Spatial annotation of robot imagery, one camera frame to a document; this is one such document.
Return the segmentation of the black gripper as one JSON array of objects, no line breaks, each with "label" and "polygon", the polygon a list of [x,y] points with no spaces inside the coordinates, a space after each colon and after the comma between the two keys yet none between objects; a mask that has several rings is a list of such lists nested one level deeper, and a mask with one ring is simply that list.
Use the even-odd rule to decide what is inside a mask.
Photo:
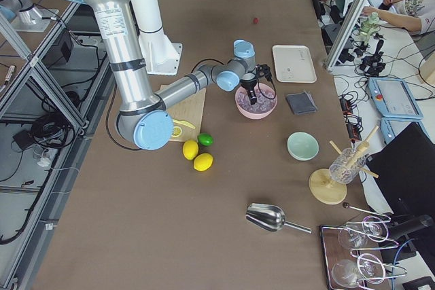
[{"label": "black gripper", "polygon": [[243,87],[246,90],[250,105],[254,105],[257,103],[257,96],[255,93],[256,85],[257,85],[257,79],[255,77],[253,77],[251,79],[242,79],[241,80],[241,87]]}]

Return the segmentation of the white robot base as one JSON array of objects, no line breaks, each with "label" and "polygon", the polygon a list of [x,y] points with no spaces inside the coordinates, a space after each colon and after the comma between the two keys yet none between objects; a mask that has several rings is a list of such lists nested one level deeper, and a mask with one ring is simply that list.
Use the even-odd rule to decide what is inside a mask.
[{"label": "white robot base", "polygon": [[182,45],[164,33],[158,0],[131,0],[139,29],[139,45],[150,75],[177,74]]}]

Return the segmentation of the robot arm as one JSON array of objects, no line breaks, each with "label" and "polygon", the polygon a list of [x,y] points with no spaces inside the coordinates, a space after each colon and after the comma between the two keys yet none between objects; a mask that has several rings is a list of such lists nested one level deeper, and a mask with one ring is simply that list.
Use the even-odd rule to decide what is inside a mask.
[{"label": "robot arm", "polygon": [[234,58],[198,70],[154,92],[147,66],[175,62],[179,53],[162,29],[158,0],[68,0],[89,5],[95,15],[114,73],[122,105],[116,121],[121,137],[140,149],[166,145],[173,134],[167,108],[210,84],[229,92],[252,77],[255,51],[244,40],[234,42]]},{"label": "robot arm", "polygon": [[11,22],[19,13],[27,13],[34,8],[31,0],[1,0],[1,14]]}]

